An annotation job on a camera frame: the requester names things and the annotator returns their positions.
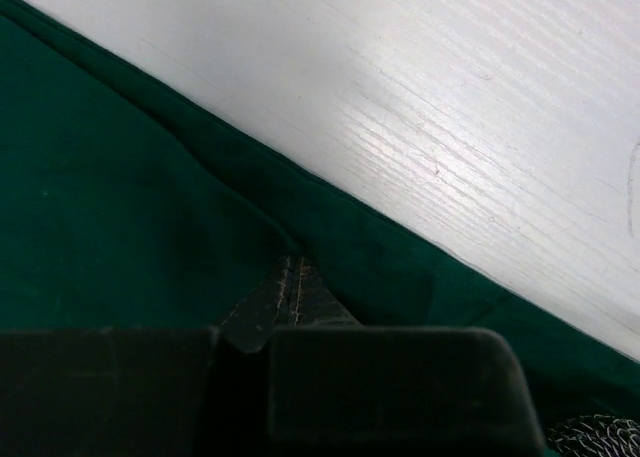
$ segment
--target wood grain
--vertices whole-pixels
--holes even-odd
[[[640,0],[27,1],[640,360]]]

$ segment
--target metal mesh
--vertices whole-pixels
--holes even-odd
[[[569,419],[547,431],[562,457],[640,457],[640,425],[609,415]]]

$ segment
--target white wooden surface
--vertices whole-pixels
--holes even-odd
[[[640,360],[640,0],[26,1]]]

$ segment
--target black plastic object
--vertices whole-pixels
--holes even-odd
[[[520,366],[489,331],[281,328],[269,372],[275,443],[531,457],[543,447]]]
[[[186,456],[214,328],[0,333],[0,455]]]
[[[304,258],[219,325],[0,333],[0,457],[542,455],[492,332],[361,326]]]

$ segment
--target green cloth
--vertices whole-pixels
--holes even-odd
[[[505,336],[543,424],[640,420],[638,364],[19,0],[0,131],[0,327],[207,325],[304,251],[366,323]]]

